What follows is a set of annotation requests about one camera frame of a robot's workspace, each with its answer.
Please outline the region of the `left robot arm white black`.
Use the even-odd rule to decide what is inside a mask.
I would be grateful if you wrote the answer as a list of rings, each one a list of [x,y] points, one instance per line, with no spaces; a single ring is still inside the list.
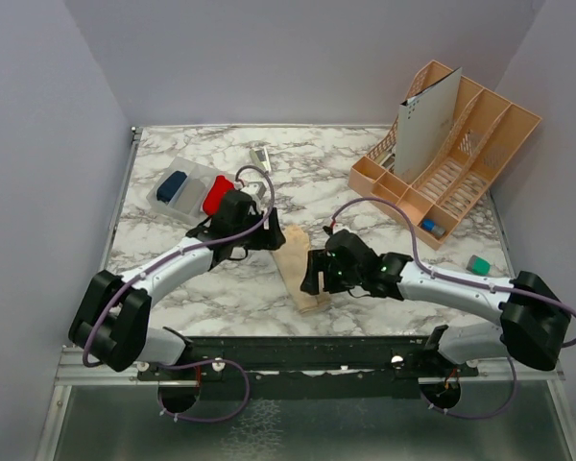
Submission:
[[[190,342],[169,328],[150,328],[152,308],[187,281],[228,260],[236,248],[275,251],[285,242],[277,209],[258,209],[253,196],[230,190],[218,210],[171,250],[122,275],[108,270],[90,281],[68,331],[86,358],[122,372],[135,362],[159,364],[179,379],[192,370]]]

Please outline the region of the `beige underwear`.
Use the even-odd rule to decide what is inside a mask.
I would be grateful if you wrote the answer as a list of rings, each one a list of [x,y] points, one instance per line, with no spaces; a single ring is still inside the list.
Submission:
[[[305,315],[328,308],[329,295],[308,295],[300,291],[306,273],[307,254],[311,249],[309,235],[297,225],[290,225],[282,232],[286,242],[273,251],[272,256],[297,312]]]

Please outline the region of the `clear plastic storage box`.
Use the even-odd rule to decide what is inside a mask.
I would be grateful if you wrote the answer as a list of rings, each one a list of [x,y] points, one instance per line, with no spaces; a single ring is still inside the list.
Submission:
[[[234,182],[232,174],[215,167],[174,158],[148,193],[147,201],[153,211],[194,226],[207,217],[203,203],[219,176]]]

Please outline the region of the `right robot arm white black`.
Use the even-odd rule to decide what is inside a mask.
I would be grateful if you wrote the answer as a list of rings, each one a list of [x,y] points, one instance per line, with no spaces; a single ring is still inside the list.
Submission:
[[[410,255],[377,254],[359,236],[340,230],[310,250],[300,291],[316,296],[362,288],[372,298],[427,302],[481,318],[462,328],[436,328],[421,353],[423,368],[442,376],[455,364],[510,356],[540,371],[555,369],[570,315],[536,274],[483,278],[426,266]]]

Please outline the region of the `red boxer underwear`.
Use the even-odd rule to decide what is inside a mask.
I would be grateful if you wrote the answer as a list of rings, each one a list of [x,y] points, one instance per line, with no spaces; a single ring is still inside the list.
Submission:
[[[224,175],[218,175],[211,187],[209,188],[203,202],[201,209],[207,216],[215,214],[220,206],[224,196],[230,191],[234,190],[234,183]]]

